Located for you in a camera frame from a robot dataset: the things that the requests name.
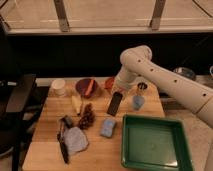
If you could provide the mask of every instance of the food item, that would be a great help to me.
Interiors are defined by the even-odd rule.
[[[105,89],[108,90],[109,92],[112,89],[113,83],[114,83],[115,77],[109,77],[106,81],[105,81]]]
[[[89,103],[85,106],[83,116],[78,122],[78,127],[80,129],[87,129],[93,125],[95,120],[95,115],[92,111],[92,104]]]
[[[72,96],[71,97],[72,106],[76,111],[76,114],[79,116],[81,114],[82,108],[82,100],[80,96]]]

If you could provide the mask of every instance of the green tray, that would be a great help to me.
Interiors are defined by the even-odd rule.
[[[193,171],[180,121],[125,115],[122,165],[145,171]]]

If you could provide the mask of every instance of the black wall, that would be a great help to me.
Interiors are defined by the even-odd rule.
[[[169,70],[179,66],[209,74],[213,34],[145,34],[98,36],[8,36],[12,57],[23,73],[39,77],[110,76],[120,69],[127,48],[148,45],[153,61]]]

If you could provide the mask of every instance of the small cup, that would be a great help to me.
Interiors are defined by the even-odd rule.
[[[64,79],[55,79],[52,82],[51,87],[53,88],[54,92],[58,96],[65,96],[66,95],[66,81]]]

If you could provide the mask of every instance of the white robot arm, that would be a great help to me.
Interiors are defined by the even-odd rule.
[[[151,58],[152,51],[147,46],[125,50],[120,57],[122,68],[112,91],[124,94],[141,75],[213,128],[213,89],[159,67],[151,62]]]

